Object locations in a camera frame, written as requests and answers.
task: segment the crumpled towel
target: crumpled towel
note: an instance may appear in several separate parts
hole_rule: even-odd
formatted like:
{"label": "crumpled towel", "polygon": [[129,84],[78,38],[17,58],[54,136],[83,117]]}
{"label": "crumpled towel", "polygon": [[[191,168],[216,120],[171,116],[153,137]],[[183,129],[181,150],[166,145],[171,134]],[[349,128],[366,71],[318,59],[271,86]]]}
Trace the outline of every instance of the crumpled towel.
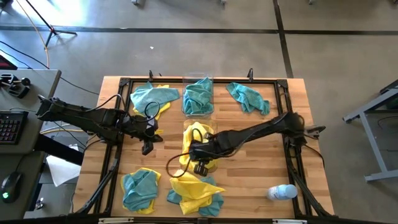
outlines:
{"label": "crumpled towel", "polygon": [[[160,108],[163,108],[168,102],[180,98],[178,90],[175,88],[153,88],[150,82],[136,88],[131,94],[130,99],[134,104],[135,109],[140,114],[145,114],[145,107],[153,101],[159,103]],[[147,108],[147,114],[153,116],[157,112],[157,103],[151,103]]]}
{"label": "crumpled towel", "polygon": [[242,103],[244,112],[250,113],[256,108],[262,115],[269,114],[268,100],[263,100],[256,90],[234,82],[228,84],[226,89],[236,101]]}
{"label": "crumpled towel", "polygon": [[155,211],[159,179],[160,173],[148,168],[140,168],[136,172],[124,175],[120,181],[124,194],[123,208],[140,214]]}
{"label": "crumpled towel", "polygon": [[[170,85],[158,85],[156,88],[169,88],[170,87]],[[167,102],[163,107],[161,107],[161,109],[160,109],[160,111],[159,111],[159,113],[156,115],[156,117],[155,117],[155,119],[156,120],[159,120],[159,118],[160,118],[160,114],[162,113],[162,112],[164,112],[165,110],[167,110],[167,109],[169,109],[170,107],[171,107],[171,103],[170,102]],[[138,115],[141,115],[141,116],[145,116],[144,114],[141,114],[137,109],[136,109],[136,107],[134,107],[132,110],[134,110],[134,112],[135,112],[135,114],[138,114]]]}
{"label": "crumpled towel", "polygon": [[[209,183],[211,185],[216,186],[216,182],[212,177],[204,177],[200,179],[204,183]],[[170,190],[169,194],[167,195],[167,201],[171,203],[178,204],[182,200],[182,197],[179,194],[175,193],[173,189]],[[202,216],[212,215],[217,217],[220,213],[221,206],[224,204],[223,196],[220,193],[212,195],[212,202],[210,205],[199,208],[198,213]]]}
{"label": "crumpled towel", "polygon": [[[175,175],[178,175],[181,172],[183,171],[178,170]],[[172,203],[179,203],[184,215],[198,212],[200,208],[212,205],[212,196],[225,191],[225,189],[222,189],[221,187],[200,181],[194,175],[189,174],[188,172],[179,178],[170,178],[170,183],[172,184],[174,192],[181,196],[181,200],[176,202],[176,196],[174,194],[170,195],[170,192],[170,196],[167,196],[167,200]],[[211,214],[211,212],[214,213],[215,211],[212,208],[215,208],[216,206],[217,204],[214,204],[210,207],[210,209],[203,210],[202,212],[208,212],[209,214]]]}
{"label": "crumpled towel", "polygon": [[[182,154],[189,152],[189,145],[191,145],[191,140],[192,140],[192,130],[195,128],[197,130],[199,130],[199,132],[202,136],[205,136],[206,133],[214,134],[214,130],[211,127],[209,127],[208,125],[205,125],[205,124],[201,124],[199,122],[195,122],[193,125],[188,126],[188,128],[183,133]],[[199,132],[198,131],[193,132],[193,138],[198,141],[201,140]],[[190,158],[189,154],[180,156],[179,161],[180,161],[180,164],[182,165],[182,167],[186,167],[186,165],[188,164],[189,158]],[[190,163],[188,165],[188,170],[190,172],[193,172],[193,169],[195,168],[196,164],[198,164],[197,161],[196,162],[190,161]],[[207,169],[211,169],[214,166],[217,166],[217,159],[213,159],[208,164],[205,165],[205,167]]]}
{"label": "crumpled towel", "polygon": [[209,78],[187,85],[183,96],[183,112],[185,114],[210,114],[214,111],[211,104],[213,82]]}

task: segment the computer mouse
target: computer mouse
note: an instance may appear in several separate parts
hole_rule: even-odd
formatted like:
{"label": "computer mouse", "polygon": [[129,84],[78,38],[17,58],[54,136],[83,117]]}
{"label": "computer mouse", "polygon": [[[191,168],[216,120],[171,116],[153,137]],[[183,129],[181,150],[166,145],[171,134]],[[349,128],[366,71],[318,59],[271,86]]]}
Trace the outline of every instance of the computer mouse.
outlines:
{"label": "computer mouse", "polygon": [[1,199],[4,203],[15,202],[21,191],[22,174],[14,171],[1,184]]}

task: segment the keyboard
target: keyboard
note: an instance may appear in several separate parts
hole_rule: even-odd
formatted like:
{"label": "keyboard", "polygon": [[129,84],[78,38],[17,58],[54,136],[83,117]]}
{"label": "keyboard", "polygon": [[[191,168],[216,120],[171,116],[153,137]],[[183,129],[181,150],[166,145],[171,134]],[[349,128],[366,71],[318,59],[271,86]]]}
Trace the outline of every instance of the keyboard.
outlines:
{"label": "keyboard", "polygon": [[27,115],[26,111],[0,111],[0,145],[18,144]]}

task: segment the concrete floor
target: concrete floor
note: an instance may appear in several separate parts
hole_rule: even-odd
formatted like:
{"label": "concrete floor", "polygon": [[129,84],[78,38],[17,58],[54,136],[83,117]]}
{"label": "concrete floor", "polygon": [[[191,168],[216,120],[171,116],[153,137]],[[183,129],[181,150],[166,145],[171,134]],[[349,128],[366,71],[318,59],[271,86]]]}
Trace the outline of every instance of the concrete floor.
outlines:
{"label": "concrete floor", "polygon": [[[225,9],[213,0],[147,0],[142,9],[129,0],[40,2],[37,9],[53,25],[277,29],[272,0],[229,0]],[[318,0],[313,6],[306,0],[279,0],[279,5],[285,29],[398,30],[398,9],[388,0]],[[9,14],[1,14],[0,25],[29,25],[16,2],[5,11]],[[398,178],[365,183],[363,175],[379,172],[369,141],[360,121],[341,120],[397,79],[397,38],[286,35],[294,77],[304,78],[314,120],[326,126],[320,145],[335,213],[344,218],[398,220]],[[45,61],[35,32],[2,31],[0,39]],[[4,46],[1,49],[41,68]],[[244,77],[252,67],[255,77],[286,77],[277,34],[80,32],[76,37],[54,37],[49,53],[51,68],[92,91],[100,90],[104,75],[147,75],[149,70],[163,76],[206,71],[216,77]],[[62,81],[55,95],[85,106],[94,106],[97,99]]]}

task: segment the white paper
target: white paper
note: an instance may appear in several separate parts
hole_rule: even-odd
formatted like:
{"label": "white paper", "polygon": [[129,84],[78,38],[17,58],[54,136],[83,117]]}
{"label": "white paper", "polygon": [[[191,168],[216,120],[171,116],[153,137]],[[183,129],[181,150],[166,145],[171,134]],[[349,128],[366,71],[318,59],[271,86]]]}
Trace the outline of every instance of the white paper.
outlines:
{"label": "white paper", "polygon": [[[70,145],[69,147],[76,151],[79,150],[77,145]],[[67,162],[64,159],[48,156],[47,163],[50,167],[52,181],[56,187],[72,178],[78,177],[80,174],[80,166]]]}

